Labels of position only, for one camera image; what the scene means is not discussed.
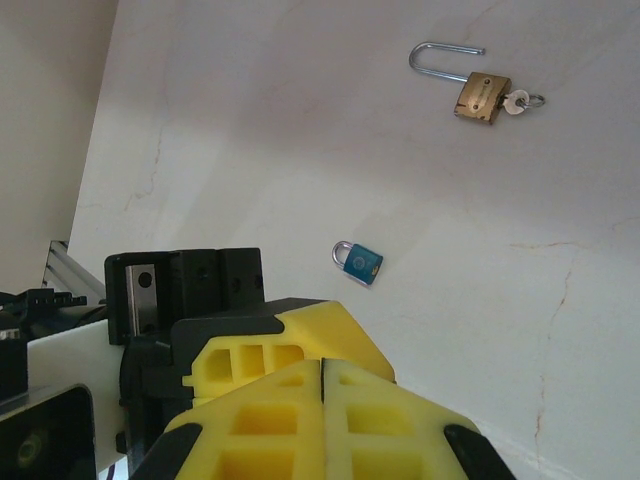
padlock body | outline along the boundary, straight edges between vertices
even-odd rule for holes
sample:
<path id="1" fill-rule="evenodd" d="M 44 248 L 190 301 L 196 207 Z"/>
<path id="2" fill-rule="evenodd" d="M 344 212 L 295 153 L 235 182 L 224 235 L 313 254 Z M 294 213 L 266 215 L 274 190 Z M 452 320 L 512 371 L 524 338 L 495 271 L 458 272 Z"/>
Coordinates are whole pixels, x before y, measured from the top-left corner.
<path id="1" fill-rule="evenodd" d="M 343 270 L 356 280 L 366 285 L 371 285 L 376 279 L 376 275 L 378 275 L 382 259 L 382 255 L 378 255 L 356 243 L 349 251 L 349 255 L 347 255 Z"/>
<path id="2" fill-rule="evenodd" d="M 503 98 L 510 89 L 510 78 L 473 72 L 462 87 L 453 113 L 491 125 L 498 117 Z"/>

key ring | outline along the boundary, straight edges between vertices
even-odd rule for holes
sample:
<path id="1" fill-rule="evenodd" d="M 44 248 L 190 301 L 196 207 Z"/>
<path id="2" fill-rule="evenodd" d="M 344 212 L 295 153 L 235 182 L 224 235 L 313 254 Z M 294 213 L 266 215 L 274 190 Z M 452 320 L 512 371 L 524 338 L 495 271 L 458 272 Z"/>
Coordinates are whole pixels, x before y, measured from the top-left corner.
<path id="1" fill-rule="evenodd" d="M 524 100 L 518 99 L 516 100 L 516 105 L 524 108 L 525 110 L 529 110 L 530 108 L 540 108 L 542 105 L 547 103 L 547 99 L 542 95 L 538 95 L 535 93 L 529 94 L 529 101 L 525 102 Z"/>

padlock shackle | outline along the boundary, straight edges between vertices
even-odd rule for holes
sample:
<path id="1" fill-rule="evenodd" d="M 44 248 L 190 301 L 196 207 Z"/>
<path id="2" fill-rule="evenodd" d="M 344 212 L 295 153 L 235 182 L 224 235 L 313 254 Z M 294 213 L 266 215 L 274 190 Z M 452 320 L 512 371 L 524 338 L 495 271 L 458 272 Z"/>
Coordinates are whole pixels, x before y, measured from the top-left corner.
<path id="1" fill-rule="evenodd" d="M 331 256 L 333 257 L 333 263 L 338 265 L 340 268 L 344 268 L 344 262 L 341 262 L 338 258 L 338 252 L 342 249 L 351 250 L 353 248 L 353 243 L 340 241 L 333 246 L 333 250 L 331 252 Z"/>
<path id="2" fill-rule="evenodd" d="M 411 50 L 411 53 L 409 54 L 409 65 L 411 65 L 411 68 L 413 68 L 416 72 L 462 83 L 466 83 L 469 77 L 465 77 L 464 75 L 456 75 L 455 73 L 441 72 L 440 70 L 431 70 L 429 68 L 421 67 L 420 65 L 418 65 L 418 55 L 423 50 L 429 48 L 433 48 L 436 50 L 447 50 L 449 52 L 469 53 L 471 55 L 484 55 L 484 48 L 465 47 L 463 45 L 451 45 L 448 43 L 434 42 L 423 42 L 419 45 L 416 45 L 413 50 Z"/>

blue padlock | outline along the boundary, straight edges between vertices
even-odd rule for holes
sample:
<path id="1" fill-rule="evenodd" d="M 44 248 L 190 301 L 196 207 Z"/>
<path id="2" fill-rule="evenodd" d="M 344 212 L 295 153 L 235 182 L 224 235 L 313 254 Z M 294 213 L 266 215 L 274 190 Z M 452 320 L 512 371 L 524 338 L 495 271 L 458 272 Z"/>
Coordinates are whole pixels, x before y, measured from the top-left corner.
<path id="1" fill-rule="evenodd" d="M 340 250 L 348 250 L 347 259 L 343 262 L 338 258 Z M 333 247 L 333 261 L 341 270 L 364 285 L 371 285 L 378 275 L 382 265 L 382 255 L 372 252 L 357 243 L 338 242 Z"/>

square hole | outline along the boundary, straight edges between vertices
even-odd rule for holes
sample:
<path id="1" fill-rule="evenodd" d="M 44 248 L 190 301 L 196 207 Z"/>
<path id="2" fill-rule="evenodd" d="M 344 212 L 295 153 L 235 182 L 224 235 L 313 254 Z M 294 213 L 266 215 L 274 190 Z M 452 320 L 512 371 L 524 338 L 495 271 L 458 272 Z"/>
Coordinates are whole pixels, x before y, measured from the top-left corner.
<path id="1" fill-rule="evenodd" d="M 350 433 L 367 435 L 412 435 L 407 415 L 396 407 L 384 405 L 349 405 L 347 423 Z"/>
<path id="2" fill-rule="evenodd" d="M 416 453 L 354 450 L 351 464 L 353 480 L 427 480 Z"/>
<path id="3" fill-rule="evenodd" d="M 207 378 L 212 382 L 232 382 L 231 352 L 214 350 L 207 358 Z"/>
<path id="4" fill-rule="evenodd" d="M 304 360 L 304 351 L 298 345 L 274 345 L 273 363 L 276 370 Z"/>
<path id="5" fill-rule="evenodd" d="M 291 480 L 294 457 L 292 450 L 223 451 L 212 480 Z"/>
<path id="6" fill-rule="evenodd" d="M 242 365 L 242 375 L 245 377 L 262 377 L 264 375 L 262 345 L 242 345 L 240 365 Z"/>
<path id="7" fill-rule="evenodd" d="M 232 435 L 295 435 L 298 410 L 293 405 L 245 405 L 236 414 Z"/>

